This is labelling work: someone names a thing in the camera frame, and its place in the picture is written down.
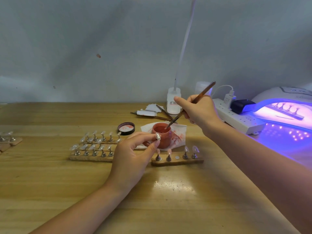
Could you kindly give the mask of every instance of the red jar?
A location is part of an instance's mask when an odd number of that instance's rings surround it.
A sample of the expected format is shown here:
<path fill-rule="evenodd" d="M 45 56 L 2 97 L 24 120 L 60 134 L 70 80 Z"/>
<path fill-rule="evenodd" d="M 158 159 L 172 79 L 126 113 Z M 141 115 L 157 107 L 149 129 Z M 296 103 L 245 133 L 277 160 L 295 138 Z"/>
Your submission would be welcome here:
<path fill-rule="evenodd" d="M 158 132 L 161 135 L 160 144 L 158 145 L 158 148 L 160 149 L 166 149 L 171 144 L 172 131 L 170 126 L 165 129 L 167 125 L 167 123 L 160 122 L 156 123 L 152 128 L 153 134 Z"/>

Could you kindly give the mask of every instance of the stained paper towel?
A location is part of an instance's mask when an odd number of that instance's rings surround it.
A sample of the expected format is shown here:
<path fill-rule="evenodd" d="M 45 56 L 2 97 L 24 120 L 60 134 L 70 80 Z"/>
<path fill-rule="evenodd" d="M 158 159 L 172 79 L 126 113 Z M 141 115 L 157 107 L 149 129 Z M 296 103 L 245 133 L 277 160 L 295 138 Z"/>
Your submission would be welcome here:
<path fill-rule="evenodd" d="M 152 128 L 156 123 L 159 123 L 159 122 L 154 122 L 154 123 L 147 124 L 145 126 L 141 126 L 141 131 L 152 133 Z M 174 149 L 174 148 L 177 148 L 180 146 L 184 146 L 185 145 L 186 127 L 187 126 L 185 126 L 185 125 L 172 124 L 171 125 L 171 131 L 173 132 L 173 134 L 172 134 L 173 140 L 171 140 L 171 144 L 168 148 L 160 149 L 160 150 L 167 151 L 168 149 Z M 146 146 L 144 146 L 142 144 L 136 147 L 136 149 L 145 149 L 145 148 L 146 148 Z"/>

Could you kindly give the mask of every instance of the white cable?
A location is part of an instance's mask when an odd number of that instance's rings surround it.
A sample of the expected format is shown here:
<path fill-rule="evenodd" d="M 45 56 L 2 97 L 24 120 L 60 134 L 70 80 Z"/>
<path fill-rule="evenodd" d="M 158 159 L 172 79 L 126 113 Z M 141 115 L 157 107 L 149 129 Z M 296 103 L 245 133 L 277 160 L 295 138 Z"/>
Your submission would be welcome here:
<path fill-rule="evenodd" d="M 214 94 L 218 91 L 218 89 L 221 88 L 221 87 L 223 87 L 223 86 L 229 86 L 229 87 L 232 88 L 232 91 L 234 91 L 234 89 L 233 89 L 232 86 L 230 86 L 230 85 L 222 85 L 222 86 L 219 86 L 219 87 L 213 92 L 213 94 L 211 95 L 211 98 L 212 98 L 212 97 L 214 96 Z"/>
<path fill-rule="evenodd" d="M 188 41 L 188 35 L 189 35 L 189 33 L 190 33 L 191 26 L 192 26 L 192 22 L 193 22 L 195 3 L 196 3 L 196 0 L 192 0 L 191 17 L 190 17 L 190 20 L 189 20 L 188 28 L 186 29 L 186 33 L 185 33 L 185 37 L 184 37 L 184 42 L 183 42 L 183 45 L 182 45 L 182 50 L 181 50 L 180 59 L 179 59 L 179 65 L 178 65 L 178 67 L 177 67 L 176 77 L 175 77 L 175 79 L 174 79 L 174 91 L 176 91 L 176 89 L 177 89 L 177 76 L 178 76 L 178 72 L 179 72 L 179 69 L 180 69 L 180 66 L 181 66 L 181 63 L 182 63 L 182 60 L 183 60 L 183 56 L 184 56 L 184 51 L 185 51 L 186 43 L 187 43 L 187 41 Z"/>

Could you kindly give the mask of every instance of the person's right hand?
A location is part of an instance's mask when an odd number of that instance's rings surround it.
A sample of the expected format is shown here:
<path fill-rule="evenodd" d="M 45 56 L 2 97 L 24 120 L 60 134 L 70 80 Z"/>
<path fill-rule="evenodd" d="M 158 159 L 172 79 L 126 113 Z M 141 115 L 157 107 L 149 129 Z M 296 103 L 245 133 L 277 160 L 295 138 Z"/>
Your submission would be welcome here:
<path fill-rule="evenodd" d="M 186 111 L 185 118 L 195 122 L 209 137 L 209 129 L 222 125 L 223 122 L 218 117 L 213 100 L 209 96 L 205 95 L 197 104 L 191 103 L 196 97 L 197 95 L 191 95 L 187 100 L 174 97 L 174 101 Z"/>

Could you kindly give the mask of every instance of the power strip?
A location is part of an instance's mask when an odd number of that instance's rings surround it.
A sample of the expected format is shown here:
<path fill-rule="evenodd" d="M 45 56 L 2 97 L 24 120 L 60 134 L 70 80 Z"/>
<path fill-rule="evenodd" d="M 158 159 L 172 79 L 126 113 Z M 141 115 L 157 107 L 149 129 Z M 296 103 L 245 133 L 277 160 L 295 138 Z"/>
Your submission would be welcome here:
<path fill-rule="evenodd" d="M 265 127 L 265 123 L 258 118 L 251 116 L 249 113 L 236 114 L 224 106 L 223 100 L 213 99 L 216 110 L 221 120 L 234 127 L 236 130 L 249 135 L 259 135 Z"/>

